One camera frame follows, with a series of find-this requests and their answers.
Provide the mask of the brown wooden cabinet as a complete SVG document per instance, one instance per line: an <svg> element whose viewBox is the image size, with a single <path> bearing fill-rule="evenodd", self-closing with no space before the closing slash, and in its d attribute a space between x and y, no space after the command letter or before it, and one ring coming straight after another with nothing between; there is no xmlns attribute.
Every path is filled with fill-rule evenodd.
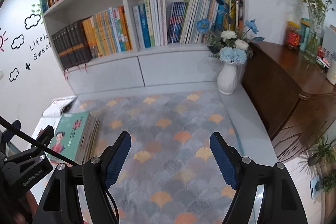
<svg viewBox="0 0 336 224"><path fill-rule="evenodd" d="M313 146L335 121L335 86L317 64L280 44L251 44L242 86L279 161Z"/></svg>

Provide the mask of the stack of books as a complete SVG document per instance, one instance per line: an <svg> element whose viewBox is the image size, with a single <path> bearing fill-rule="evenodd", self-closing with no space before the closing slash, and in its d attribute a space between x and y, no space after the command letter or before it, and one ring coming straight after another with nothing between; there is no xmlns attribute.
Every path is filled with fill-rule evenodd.
<svg viewBox="0 0 336 224"><path fill-rule="evenodd" d="M90 157L100 121L91 112L63 114L49 148L83 164Z"/></svg>

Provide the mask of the white bookshelf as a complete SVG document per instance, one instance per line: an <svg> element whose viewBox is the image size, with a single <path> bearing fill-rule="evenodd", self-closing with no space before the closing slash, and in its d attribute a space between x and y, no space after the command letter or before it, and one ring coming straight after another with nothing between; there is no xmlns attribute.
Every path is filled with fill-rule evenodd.
<svg viewBox="0 0 336 224"><path fill-rule="evenodd" d="M210 59L197 23L226 23L221 0L40 0L54 55L71 90L89 94L160 85L214 83L221 63ZM242 25L245 0L230 0ZM92 60L64 71L52 35L84 20Z"/></svg>

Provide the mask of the white ceramic vase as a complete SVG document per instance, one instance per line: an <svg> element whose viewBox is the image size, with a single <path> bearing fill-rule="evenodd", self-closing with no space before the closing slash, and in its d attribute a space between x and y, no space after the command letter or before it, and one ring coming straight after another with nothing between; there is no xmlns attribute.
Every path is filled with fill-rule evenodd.
<svg viewBox="0 0 336 224"><path fill-rule="evenodd" d="M224 95L231 95L237 87L237 65L224 63L217 79L218 90Z"/></svg>

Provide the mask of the red jar yellow lid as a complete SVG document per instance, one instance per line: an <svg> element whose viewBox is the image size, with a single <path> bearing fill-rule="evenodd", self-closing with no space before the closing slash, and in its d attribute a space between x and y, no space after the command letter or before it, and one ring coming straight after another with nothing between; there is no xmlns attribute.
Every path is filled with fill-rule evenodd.
<svg viewBox="0 0 336 224"><path fill-rule="evenodd" d="M286 46L291 50L298 50L300 38L300 26L297 23L288 20L285 38Z"/></svg>

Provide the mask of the glass vase with twigs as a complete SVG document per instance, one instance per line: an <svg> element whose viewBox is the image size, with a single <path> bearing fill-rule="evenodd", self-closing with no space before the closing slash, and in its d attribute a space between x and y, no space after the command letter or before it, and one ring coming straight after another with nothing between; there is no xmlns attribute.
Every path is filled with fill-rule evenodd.
<svg viewBox="0 0 336 224"><path fill-rule="evenodd" d="M311 62L316 63L318 46L322 35L326 14L334 11L331 4L333 0L301 0L307 5L309 13L309 38L306 44L303 57Z"/></svg>

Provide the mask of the patterned fan-motif mat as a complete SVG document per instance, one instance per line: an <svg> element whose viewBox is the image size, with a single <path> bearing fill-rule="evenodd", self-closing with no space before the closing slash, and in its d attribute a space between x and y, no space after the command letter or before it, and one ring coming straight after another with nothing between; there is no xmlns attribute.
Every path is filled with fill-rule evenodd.
<svg viewBox="0 0 336 224"><path fill-rule="evenodd" d="M238 140L216 91L77 100L73 111L90 111L100 123L94 154L122 131L131 148L110 193L121 223L221 223L234 191L210 149L219 132Z"/></svg>

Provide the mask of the blue white flower bouquet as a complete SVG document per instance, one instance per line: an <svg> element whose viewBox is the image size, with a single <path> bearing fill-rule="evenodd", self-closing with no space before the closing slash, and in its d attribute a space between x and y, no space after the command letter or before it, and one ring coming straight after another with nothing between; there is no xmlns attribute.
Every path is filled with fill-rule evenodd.
<svg viewBox="0 0 336 224"><path fill-rule="evenodd" d="M257 36L259 32L255 20L247 20L242 28L230 30L222 25L211 24L207 19L201 19L197 23L197 30L205 34L208 49L213 59L221 62L243 65L252 57L251 43L264 41L263 37ZM252 31L256 36L248 38L248 32Z"/></svg>

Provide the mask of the black book set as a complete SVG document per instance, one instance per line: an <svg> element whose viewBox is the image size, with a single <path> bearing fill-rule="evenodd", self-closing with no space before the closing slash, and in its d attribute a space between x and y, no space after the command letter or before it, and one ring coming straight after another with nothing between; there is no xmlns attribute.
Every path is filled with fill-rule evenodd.
<svg viewBox="0 0 336 224"><path fill-rule="evenodd" d="M83 22L84 20L78 20L52 35L64 71L92 60Z"/></svg>

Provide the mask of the green potted plant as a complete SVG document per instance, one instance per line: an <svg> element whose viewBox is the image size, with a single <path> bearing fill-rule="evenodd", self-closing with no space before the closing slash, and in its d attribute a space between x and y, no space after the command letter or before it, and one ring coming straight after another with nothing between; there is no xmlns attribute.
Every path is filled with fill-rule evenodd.
<svg viewBox="0 0 336 224"><path fill-rule="evenodd" d="M308 166L317 164L333 164L335 163L335 138L329 141L328 137L321 136L314 148L311 150L312 155L308 157ZM335 188L335 169L333 169L326 177L322 179L322 189L329 194Z"/></svg>

